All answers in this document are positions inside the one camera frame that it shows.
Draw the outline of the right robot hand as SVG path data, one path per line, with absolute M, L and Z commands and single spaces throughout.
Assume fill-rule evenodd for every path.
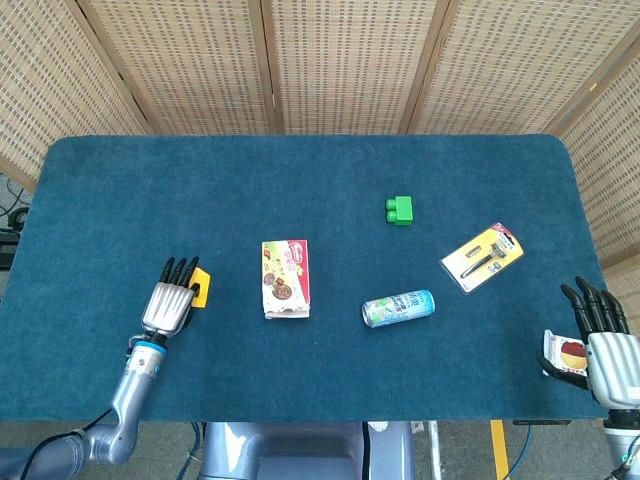
M 592 393 L 607 410 L 639 408 L 639 338 L 630 331 L 621 303 L 607 290 L 599 290 L 581 276 L 577 287 L 561 291 L 569 300 L 586 354 L 586 373 L 557 368 L 540 356 L 546 375 Z

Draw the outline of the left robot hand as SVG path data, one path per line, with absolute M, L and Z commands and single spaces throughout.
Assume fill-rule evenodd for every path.
M 191 284 L 198 263 L 198 257 L 166 261 L 142 315 L 145 332 L 169 338 L 182 330 L 201 289 L 198 282 Z

